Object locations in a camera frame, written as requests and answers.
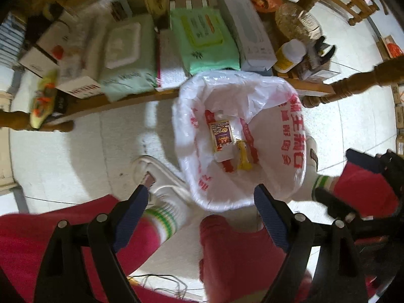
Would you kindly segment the pale green wipes pack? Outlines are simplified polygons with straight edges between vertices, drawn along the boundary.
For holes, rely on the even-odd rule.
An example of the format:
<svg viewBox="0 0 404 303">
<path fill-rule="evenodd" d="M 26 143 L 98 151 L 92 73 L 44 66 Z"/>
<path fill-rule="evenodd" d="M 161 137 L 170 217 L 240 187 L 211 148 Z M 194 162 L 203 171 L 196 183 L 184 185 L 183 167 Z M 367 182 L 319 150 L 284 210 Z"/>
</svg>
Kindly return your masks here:
<svg viewBox="0 0 404 303">
<path fill-rule="evenodd" d="M 149 14 L 108 25 L 98 83 L 108 101 L 157 87 L 156 30 Z"/>
</svg>

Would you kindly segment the green wet wipes pack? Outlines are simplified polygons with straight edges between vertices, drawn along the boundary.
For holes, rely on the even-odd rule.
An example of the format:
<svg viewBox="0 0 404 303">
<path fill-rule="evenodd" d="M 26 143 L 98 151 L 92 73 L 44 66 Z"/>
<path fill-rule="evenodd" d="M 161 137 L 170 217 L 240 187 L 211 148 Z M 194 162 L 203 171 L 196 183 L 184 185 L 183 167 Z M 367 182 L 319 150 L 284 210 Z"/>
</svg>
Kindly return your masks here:
<svg viewBox="0 0 404 303">
<path fill-rule="evenodd" d="M 170 26 L 187 73 L 240 69 L 238 47 L 217 9 L 171 10 Z"/>
</svg>

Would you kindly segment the white sneaker left foot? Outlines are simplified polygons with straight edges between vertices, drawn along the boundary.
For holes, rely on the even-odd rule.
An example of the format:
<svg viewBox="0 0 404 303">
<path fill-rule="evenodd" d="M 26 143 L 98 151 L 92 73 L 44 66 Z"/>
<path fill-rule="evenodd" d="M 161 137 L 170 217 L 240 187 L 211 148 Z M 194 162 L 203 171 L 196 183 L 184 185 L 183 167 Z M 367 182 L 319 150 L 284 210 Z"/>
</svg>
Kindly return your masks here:
<svg viewBox="0 0 404 303">
<path fill-rule="evenodd" d="M 173 193 L 184 203 L 192 204 L 188 185 L 152 156 L 140 156 L 132 163 L 132 179 L 136 185 L 147 187 L 153 198 Z"/>
</svg>

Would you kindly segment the white pill bottle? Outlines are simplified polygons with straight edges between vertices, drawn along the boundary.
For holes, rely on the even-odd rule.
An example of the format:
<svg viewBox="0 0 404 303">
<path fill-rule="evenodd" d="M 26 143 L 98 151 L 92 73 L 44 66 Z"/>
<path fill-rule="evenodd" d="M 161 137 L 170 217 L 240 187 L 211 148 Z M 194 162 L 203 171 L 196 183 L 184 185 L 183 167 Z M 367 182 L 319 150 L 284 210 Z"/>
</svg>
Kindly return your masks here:
<svg viewBox="0 0 404 303">
<path fill-rule="evenodd" d="M 273 68 L 280 73 L 287 73 L 299 64 L 307 53 L 306 46 L 297 39 L 284 43 L 275 53 L 277 58 Z"/>
</svg>

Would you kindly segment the small purple yellow box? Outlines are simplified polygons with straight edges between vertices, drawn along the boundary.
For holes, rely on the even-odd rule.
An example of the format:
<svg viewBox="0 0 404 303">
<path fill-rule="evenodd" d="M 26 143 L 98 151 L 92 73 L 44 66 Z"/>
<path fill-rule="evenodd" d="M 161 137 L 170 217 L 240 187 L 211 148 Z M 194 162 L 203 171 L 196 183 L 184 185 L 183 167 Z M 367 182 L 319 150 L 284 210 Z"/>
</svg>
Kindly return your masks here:
<svg viewBox="0 0 404 303">
<path fill-rule="evenodd" d="M 225 146 L 234 143 L 232 127 L 228 120 L 220 120 L 209 124 L 214 151 L 217 153 Z"/>
</svg>

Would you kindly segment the long white box on shelf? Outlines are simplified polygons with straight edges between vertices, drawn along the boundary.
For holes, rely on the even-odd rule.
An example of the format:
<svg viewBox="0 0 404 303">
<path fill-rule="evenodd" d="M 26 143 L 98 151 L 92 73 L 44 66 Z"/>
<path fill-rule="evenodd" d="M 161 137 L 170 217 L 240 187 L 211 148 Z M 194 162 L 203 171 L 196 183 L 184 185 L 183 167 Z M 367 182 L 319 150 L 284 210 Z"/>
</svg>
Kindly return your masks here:
<svg viewBox="0 0 404 303">
<path fill-rule="evenodd" d="M 240 69 L 270 70 L 276 63 L 271 41 L 250 0 L 217 0 L 220 14 L 232 34 L 240 54 Z"/>
</svg>

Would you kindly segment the white trash bag bin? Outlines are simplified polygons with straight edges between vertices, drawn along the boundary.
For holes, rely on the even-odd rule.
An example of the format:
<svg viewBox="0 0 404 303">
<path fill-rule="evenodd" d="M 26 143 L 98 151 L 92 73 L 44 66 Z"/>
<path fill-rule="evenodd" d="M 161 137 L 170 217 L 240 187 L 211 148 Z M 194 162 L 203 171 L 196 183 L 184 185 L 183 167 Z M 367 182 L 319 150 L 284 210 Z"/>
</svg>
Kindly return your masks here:
<svg viewBox="0 0 404 303">
<path fill-rule="evenodd" d="M 209 124 L 228 120 L 234 143 L 215 152 Z M 306 175 L 306 132 L 296 90 L 284 79 L 253 72 L 203 72 L 184 82 L 172 106 L 175 151 L 191 199 L 223 212 L 253 204 L 263 184 L 289 201 Z M 250 171 L 238 169 L 237 140 L 246 142 Z"/>
</svg>

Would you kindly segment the yellow snack wrapper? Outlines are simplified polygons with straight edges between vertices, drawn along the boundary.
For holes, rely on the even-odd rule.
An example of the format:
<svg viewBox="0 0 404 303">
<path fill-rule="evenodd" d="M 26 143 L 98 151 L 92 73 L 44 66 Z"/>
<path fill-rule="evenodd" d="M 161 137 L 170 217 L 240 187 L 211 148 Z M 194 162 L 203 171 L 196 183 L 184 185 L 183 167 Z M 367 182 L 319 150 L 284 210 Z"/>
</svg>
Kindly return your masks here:
<svg viewBox="0 0 404 303">
<path fill-rule="evenodd" d="M 253 165 L 248 159 L 248 150 L 247 150 L 246 142 L 243 140 L 237 140 L 236 145 L 239 150 L 238 169 L 244 170 L 244 171 L 252 170 Z"/>
</svg>

